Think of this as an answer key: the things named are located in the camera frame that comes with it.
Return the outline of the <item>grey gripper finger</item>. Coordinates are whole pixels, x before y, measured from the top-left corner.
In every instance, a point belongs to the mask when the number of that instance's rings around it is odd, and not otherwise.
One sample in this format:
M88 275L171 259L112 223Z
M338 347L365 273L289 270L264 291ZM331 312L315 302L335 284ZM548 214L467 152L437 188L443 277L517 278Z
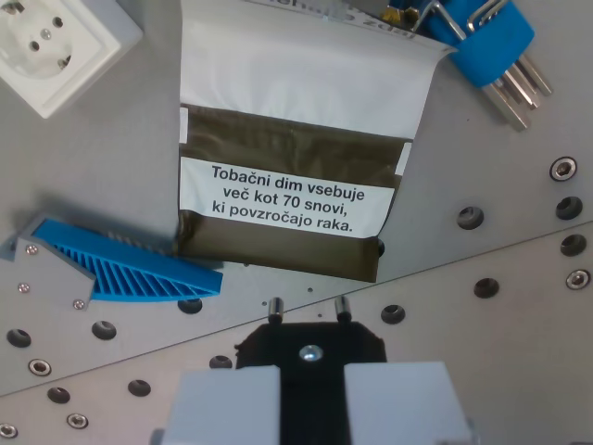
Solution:
M441 362L345 366L353 444L473 444L473 432Z
M275 366L193 371L182 376L166 444L278 444L281 373Z

